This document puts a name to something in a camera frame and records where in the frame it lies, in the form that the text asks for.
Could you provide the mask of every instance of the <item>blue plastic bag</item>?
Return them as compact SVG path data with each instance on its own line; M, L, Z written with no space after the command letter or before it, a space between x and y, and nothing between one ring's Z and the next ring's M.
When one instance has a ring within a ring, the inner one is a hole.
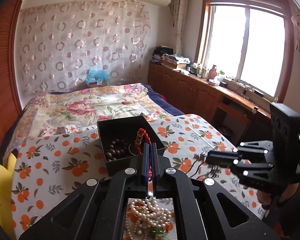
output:
M92 69L89 68L89 72L86 78L86 83L89 86L89 83L109 81L109 74L106 70Z

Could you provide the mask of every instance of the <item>metal screw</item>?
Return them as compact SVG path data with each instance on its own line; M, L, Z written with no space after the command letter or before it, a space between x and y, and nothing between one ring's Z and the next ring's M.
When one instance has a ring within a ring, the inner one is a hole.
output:
M214 180L212 178L206 178L203 181L207 186L212 186L214 184Z
M97 184L97 181L95 179L88 179L87 180L87 185L88 186L94 186Z
M168 174L175 174L176 173L176 169L174 169L174 168L167 168L166 169L166 173L168 173Z
M125 172L126 174L131 175L131 174L135 173L136 170L135 170L134 168L127 168L124 172Z

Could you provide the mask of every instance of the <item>floral bedspread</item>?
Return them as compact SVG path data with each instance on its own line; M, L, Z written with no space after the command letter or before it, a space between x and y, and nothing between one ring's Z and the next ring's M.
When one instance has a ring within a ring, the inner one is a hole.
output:
M7 156L28 137L39 137L47 126L58 127L74 124L77 128L96 124L97 121L144 114L158 118L170 116L147 95L140 83L123 86L91 88L73 93L39 94L31 99L26 112L14 130L7 148Z
M263 217L264 210L258 203L256 190L239 184L239 179L229 169L208 165L200 158L202 152L211 149L225 151L233 148L203 118L186 114L151 120L149 124L164 144L164 156L170 159L173 167L200 181L207 177L213 178L257 217ZM109 178L98 129L30 137L23 142L18 153L11 192L13 226L17 239L90 178ZM174 212L171 199L159 199L158 204ZM135 219L128 213L130 228ZM177 238L174 219L168 231L165 240ZM123 240L129 240L127 236L124 231ZM135 234L133 238L144 239Z

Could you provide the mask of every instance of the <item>cardboard box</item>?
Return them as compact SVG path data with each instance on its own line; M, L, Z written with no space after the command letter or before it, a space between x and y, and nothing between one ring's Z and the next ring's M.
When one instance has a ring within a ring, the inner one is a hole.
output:
M105 87L108 85L107 81L99 81L99 82L94 82L94 83L89 83L89 87L90 88L101 88L101 87Z
M113 176L118 171L129 167L130 161L135 156L132 156L129 152L125 152L124 158L114 161L107 161L105 152L109 151L110 142L115 139L123 139L125 143L130 145L130 150L133 154L137 155L137 150L134 147L134 141L137 137L137 132L140 128L143 128L148 133L151 143L156 143L157 152L159 155L163 155L165 147L156 132L152 129L150 124L144 119L143 116L133 116L118 119L111 119L105 121L98 121L98 131L100 136L101 147L103 151L103 158L106 163L109 176ZM143 144L146 139L143 137L140 145L140 150L143 152Z
M165 61L165 60L162 60L161 62L161 65L167 65L169 67L172 67L172 68L179 68L179 69L186 69L187 68L187 64L173 64L173 63L170 63L168 61Z

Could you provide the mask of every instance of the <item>window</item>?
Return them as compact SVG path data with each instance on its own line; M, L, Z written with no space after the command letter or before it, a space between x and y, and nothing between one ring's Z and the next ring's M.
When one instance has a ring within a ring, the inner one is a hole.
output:
M202 30L206 34L201 38L198 62L208 68L216 65L217 71L262 91L268 100L279 96L289 74L287 65L292 63L287 58L290 8L277 0L206 2L209 22Z

